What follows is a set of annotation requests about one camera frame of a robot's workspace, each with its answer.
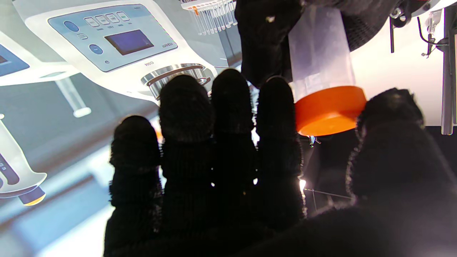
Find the cable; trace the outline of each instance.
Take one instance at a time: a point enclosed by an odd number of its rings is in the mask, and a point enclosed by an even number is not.
[[[447,45],[449,45],[449,44],[437,44],[437,43],[432,43],[432,42],[426,40],[426,39],[424,38],[424,36],[422,35],[422,26],[420,25],[420,19],[419,19],[419,17],[417,17],[417,23],[418,23],[418,25],[419,25],[419,35],[420,35],[420,38],[421,38],[423,41],[425,41],[425,42],[428,43],[428,44],[436,45],[436,46],[447,46]]]

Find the finger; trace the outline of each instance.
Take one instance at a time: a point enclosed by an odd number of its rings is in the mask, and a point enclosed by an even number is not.
[[[250,222],[256,149],[246,79],[236,70],[225,70],[214,80],[211,102],[216,112],[214,182],[219,225]]]
[[[261,88],[256,121],[262,218],[271,228],[284,230],[303,219],[304,214],[298,181],[302,158],[295,106],[292,90],[282,78],[272,78]]]
[[[159,145],[154,128],[140,116],[126,118],[115,130],[110,163],[111,205],[116,207],[105,232],[105,256],[154,239],[160,223],[162,187]]]
[[[186,237],[212,225],[211,135],[214,112],[205,89],[190,76],[172,79],[160,93],[162,170],[167,178],[162,236]]]

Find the black knit glove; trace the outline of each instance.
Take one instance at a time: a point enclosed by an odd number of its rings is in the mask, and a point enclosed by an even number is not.
[[[116,129],[110,191],[115,212],[128,215],[108,222],[105,256],[225,256],[304,218],[294,102],[282,78],[260,91],[258,149],[249,87],[238,71],[215,79],[211,99],[189,76],[171,80],[160,98],[161,157],[146,119],[130,117]]]

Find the blue button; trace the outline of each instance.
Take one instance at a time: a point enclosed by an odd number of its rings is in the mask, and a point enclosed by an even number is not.
[[[97,45],[90,45],[89,46],[90,50],[96,54],[102,54],[103,53],[103,50],[97,46]]]
[[[73,31],[73,32],[77,32],[80,30],[80,28],[78,28],[78,26],[76,26],[74,23],[72,23],[71,21],[66,21],[64,22],[64,25],[65,27],[67,27],[69,30]]]

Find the gloved hand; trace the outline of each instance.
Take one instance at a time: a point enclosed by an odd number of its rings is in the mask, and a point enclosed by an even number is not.
[[[288,34],[308,5],[341,11],[349,49],[370,41],[401,0],[237,0],[242,73],[260,88],[270,77],[292,81]]]
[[[211,99],[189,76],[171,80],[160,98],[160,149],[143,117],[125,119],[114,133],[116,209],[105,256],[224,256],[304,219],[294,101],[282,78],[260,91],[258,149],[249,87],[238,71],[215,79]]]
[[[161,92],[159,116],[161,149],[145,118],[129,117],[115,131],[116,209],[105,256],[457,252],[456,179],[405,90],[374,97],[359,118],[346,181],[354,201],[306,220],[293,97],[282,78],[260,90],[258,151],[249,90],[235,70],[216,78],[211,100],[193,78],[174,78]]]

